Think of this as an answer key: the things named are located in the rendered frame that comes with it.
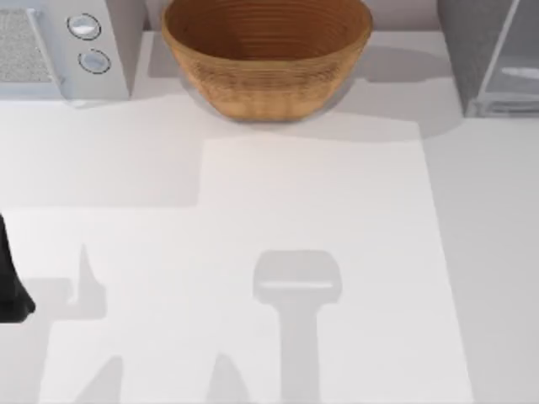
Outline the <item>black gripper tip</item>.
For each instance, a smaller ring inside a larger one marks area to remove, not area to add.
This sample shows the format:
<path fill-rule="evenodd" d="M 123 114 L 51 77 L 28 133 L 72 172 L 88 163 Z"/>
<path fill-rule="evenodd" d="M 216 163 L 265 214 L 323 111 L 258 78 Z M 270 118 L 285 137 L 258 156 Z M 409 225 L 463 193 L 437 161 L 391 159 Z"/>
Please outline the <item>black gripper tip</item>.
<path fill-rule="evenodd" d="M 0 324 L 22 323 L 35 309 L 13 264 L 5 220 L 0 214 Z"/>

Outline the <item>brown woven basket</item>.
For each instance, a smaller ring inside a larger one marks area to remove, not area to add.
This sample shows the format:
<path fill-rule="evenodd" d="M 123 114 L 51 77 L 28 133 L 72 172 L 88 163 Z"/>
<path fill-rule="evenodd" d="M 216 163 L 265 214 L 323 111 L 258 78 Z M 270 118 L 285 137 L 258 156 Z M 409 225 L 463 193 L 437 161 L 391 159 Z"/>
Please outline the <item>brown woven basket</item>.
<path fill-rule="evenodd" d="M 363 0 L 170 0 L 162 35 L 190 84 L 232 120 L 287 122 L 319 111 L 373 29 Z"/>

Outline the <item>round microwave knob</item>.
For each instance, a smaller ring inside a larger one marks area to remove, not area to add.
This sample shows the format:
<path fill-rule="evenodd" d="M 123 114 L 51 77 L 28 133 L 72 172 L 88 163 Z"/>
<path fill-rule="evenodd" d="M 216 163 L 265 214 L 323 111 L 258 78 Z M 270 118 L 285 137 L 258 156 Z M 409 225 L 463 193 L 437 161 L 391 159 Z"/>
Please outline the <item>round microwave knob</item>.
<path fill-rule="evenodd" d="M 93 75 L 105 74 L 111 68 L 110 58 L 101 50 L 90 49 L 78 54 L 79 66 Z"/>
<path fill-rule="evenodd" d="M 91 41 L 101 34 L 100 22 L 89 13 L 81 13 L 67 18 L 67 28 L 77 39 Z"/>

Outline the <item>pale microwave oven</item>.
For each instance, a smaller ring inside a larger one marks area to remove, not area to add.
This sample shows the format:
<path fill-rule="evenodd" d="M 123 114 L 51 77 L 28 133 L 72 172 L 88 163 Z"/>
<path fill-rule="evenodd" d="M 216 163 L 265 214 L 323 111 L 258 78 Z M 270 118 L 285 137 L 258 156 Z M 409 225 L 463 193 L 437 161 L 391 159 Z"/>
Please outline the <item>pale microwave oven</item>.
<path fill-rule="evenodd" d="M 67 18 L 81 13 L 100 22 L 97 39 L 69 32 Z M 0 0 L 0 100 L 130 98 L 146 20 L 144 0 Z M 90 49 L 110 58 L 105 74 L 79 66 L 78 54 Z"/>

